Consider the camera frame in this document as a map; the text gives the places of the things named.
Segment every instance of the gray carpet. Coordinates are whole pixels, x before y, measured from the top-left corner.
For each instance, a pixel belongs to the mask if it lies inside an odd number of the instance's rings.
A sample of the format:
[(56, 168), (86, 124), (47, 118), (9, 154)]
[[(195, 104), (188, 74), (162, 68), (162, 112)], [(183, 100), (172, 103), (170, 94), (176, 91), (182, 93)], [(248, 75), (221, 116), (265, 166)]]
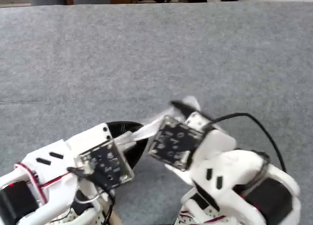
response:
[[(313, 224), (313, 4), (84, 5), (0, 9), (1, 173), (34, 149), (195, 95), (213, 116), (249, 112), (281, 148)], [(277, 158), (245, 118), (222, 124)], [(171, 222), (188, 186), (143, 157), (117, 191), (126, 225)]]

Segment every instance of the circuit board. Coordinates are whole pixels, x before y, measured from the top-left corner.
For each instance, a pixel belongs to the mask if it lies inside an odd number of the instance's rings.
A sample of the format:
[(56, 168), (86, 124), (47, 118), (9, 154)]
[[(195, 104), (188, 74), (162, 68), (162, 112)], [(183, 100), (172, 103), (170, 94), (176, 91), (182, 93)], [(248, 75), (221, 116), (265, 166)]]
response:
[(148, 153), (184, 171), (189, 167), (190, 157), (201, 143), (202, 135), (201, 132), (166, 116), (149, 146)]
[(125, 157), (112, 139), (80, 155), (83, 163), (105, 176), (108, 189), (114, 189), (134, 178), (134, 173)]

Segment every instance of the black cable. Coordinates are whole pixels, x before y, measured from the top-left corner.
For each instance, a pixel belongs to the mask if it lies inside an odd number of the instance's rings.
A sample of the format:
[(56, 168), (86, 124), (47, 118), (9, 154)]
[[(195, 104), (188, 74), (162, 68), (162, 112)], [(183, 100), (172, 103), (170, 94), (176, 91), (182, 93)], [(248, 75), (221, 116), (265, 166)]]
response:
[(228, 120), (228, 119), (232, 119), (234, 117), (238, 117), (238, 116), (246, 116), (246, 117), (249, 117), (251, 120), (253, 120), (260, 128), (261, 130), (265, 133), (265, 135), (268, 137), (269, 141), (271, 142), (276, 154), (277, 154), (277, 157), (279, 159), (279, 162), (280, 162), (280, 165), (282, 167), (282, 170), (284, 172), (287, 172), (287, 169), (286, 169), (286, 166), (285, 166), (285, 163), (284, 163), (284, 159), (283, 159), (283, 156), (279, 150), (279, 148), (277, 147), (274, 139), (272, 138), (272, 136), (268, 133), (268, 131), (265, 129), (265, 127), (261, 124), (261, 122), (256, 119), (254, 116), (252, 116), (251, 114), (249, 113), (245, 113), (245, 112), (237, 112), (237, 113), (232, 113), (232, 114), (229, 114), (229, 115), (225, 115), (225, 116), (221, 116), (221, 117), (218, 117), (216, 119), (214, 119), (213, 121), (209, 122), (206, 126), (204, 126), (203, 129), (206, 129), (208, 127), (211, 127), (213, 124), (216, 124), (218, 122), (221, 122), (221, 121), (224, 121), (224, 120)]
[(194, 112), (198, 112), (201, 116), (203, 116), (204, 118), (210, 120), (211, 122), (209, 122), (205, 127), (204, 129), (206, 129), (207, 131), (210, 131), (211, 130), (211, 127), (212, 125), (218, 123), (218, 122), (221, 122), (221, 121), (224, 121), (224, 120), (227, 120), (227, 119), (231, 119), (231, 118), (234, 118), (234, 117), (238, 117), (238, 116), (247, 116), (249, 117), (250, 119), (252, 119), (260, 128), (261, 130), (265, 133), (265, 135), (268, 137), (269, 141), (271, 142), (276, 154), (277, 154), (277, 157), (279, 159), (279, 162), (280, 162), (280, 165), (282, 167), (282, 170), (284, 172), (287, 172), (287, 169), (286, 169), (286, 166), (285, 166), (285, 163), (284, 163), (284, 159), (283, 159), (283, 156), (282, 154), (280, 153), (279, 151), (279, 148), (277, 147), (274, 139), (272, 138), (272, 136), (267, 132), (267, 130), (265, 129), (265, 127), (260, 123), (260, 121), (258, 119), (256, 119), (254, 116), (252, 116), (251, 114), (249, 113), (245, 113), (245, 112), (237, 112), (237, 113), (233, 113), (233, 114), (229, 114), (229, 115), (226, 115), (226, 116), (222, 116), (222, 117), (219, 117), (219, 118), (216, 118), (216, 119), (213, 119), (211, 118), (209, 115), (205, 114), (204, 112), (200, 112), (198, 110), (196, 110), (194, 107), (190, 106), (190, 105), (187, 105), (179, 100), (174, 100), (174, 101), (171, 101), (171, 104), (179, 109), (179, 110), (182, 110), (182, 111), (186, 111), (186, 109), (188, 110), (193, 110)]
[(65, 219), (65, 218), (67, 218), (67, 217), (69, 216), (69, 214), (70, 214), (70, 210), (71, 210), (71, 209), (72, 209), (72, 207), (69, 208), (69, 211), (68, 211), (68, 213), (67, 213), (65, 216), (63, 216), (63, 217), (60, 218), (60, 219), (52, 220), (52, 221), (50, 221), (50, 223), (55, 223), (55, 222), (58, 222), (58, 221), (61, 221), (61, 220)]

